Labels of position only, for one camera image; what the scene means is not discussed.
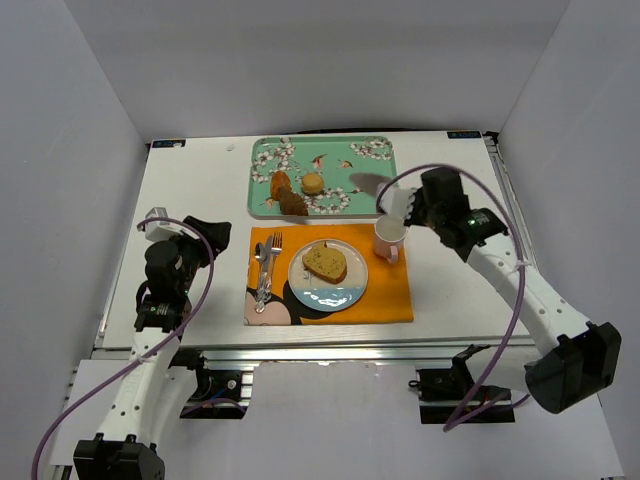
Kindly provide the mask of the metal cake server wooden handle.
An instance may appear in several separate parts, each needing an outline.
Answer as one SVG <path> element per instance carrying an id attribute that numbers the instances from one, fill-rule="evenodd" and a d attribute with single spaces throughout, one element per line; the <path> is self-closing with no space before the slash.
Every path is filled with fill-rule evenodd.
<path id="1" fill-rule="evenodd" d="M 391 178 L 375 173 L 352 173 L 349 180 L 360 192 L 376 197 L 391 181 Z"/>

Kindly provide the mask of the sliced bread loaf piece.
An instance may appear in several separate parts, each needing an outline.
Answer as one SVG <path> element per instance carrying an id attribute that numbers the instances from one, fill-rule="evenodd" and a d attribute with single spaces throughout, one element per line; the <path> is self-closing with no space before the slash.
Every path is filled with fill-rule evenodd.
<path id="1" fill-rule="evenodd" d="M 315 243 L 302 256 L 302 263 L 314 276 L 331 284 L 342 282 L 348 272 L 346 256 L 340 250 L 329 247 L 326 242 Z"/>

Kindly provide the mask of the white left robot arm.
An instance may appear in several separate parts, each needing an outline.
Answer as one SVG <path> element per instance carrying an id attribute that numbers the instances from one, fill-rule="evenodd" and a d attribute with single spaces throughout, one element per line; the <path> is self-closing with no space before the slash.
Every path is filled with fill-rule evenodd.
<path id="1" fill-rule="evenodd" d="M 181 221 L 149 217 L 139 224 L 150 246 L 144 254 L 146 279 L 136 301 L 133 345 L 117 392 L 91 440 L 73 454 L 81 479 L 162 479 L 159 449 L 187 400 L 198 388 L 198 357 L 179 361 L 186 325 L 201 307 L 189 290 L 201 269 L 211 270 L 227 249 L 231 224 L 187 216 Z"/>

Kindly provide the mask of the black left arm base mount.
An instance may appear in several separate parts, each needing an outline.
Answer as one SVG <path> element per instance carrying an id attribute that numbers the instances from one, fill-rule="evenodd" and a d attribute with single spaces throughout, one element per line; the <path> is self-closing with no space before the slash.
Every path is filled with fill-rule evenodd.
<path id="1" fill-rule="evenodd" d="M 252 386 L 249 371 L 220 366 L 192 349 L 179 350 L 170 366 L 186 367 L 196 376 L 197 386 L 183 407 L 182 419 L 244 418 Z"/>

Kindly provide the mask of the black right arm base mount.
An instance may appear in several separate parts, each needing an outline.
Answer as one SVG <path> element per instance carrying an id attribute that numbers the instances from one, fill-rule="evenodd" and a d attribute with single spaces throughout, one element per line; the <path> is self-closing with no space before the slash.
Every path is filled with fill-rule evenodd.
<path id="1" fill-rule="evenodd" d="M 466 361 L 488 350 L 488 345 L 471 345 L 452 359 L 447 368 L 427 368 L 416 371 L 408 388 L 418 396 L 420 421 L 423 425 L 444 425 L 457 405 L 474 385 Z M 467 404 L 462 414 L 471 413 L 497 399 L 496 403 L 468 420 L 468 423 L 514 423 L 511 391 L 484 385 Z"/>

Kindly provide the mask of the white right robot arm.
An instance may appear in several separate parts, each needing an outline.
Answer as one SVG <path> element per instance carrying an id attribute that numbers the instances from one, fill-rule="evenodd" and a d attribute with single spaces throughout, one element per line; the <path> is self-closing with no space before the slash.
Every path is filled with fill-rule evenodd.
<path id="1" fill-rule="evenodd" d="M 503 207 L 473 209 L 462 186 L 464 172 L 444 164 L 419 167 L 422 186 L 406 223 L 430 227 L 441 243 L 481 275 L 512 309 L 507 330 L 522 324 L 534 342 L 509 353 L 472 345 L 452 360 L 465 393 L 492 384 L 528 393 L 558 414 L 607 388 L 614 380 L 622 338 L 609 322 L 596 324 L 572 307 L 523 257 L 523 246 Z"/>

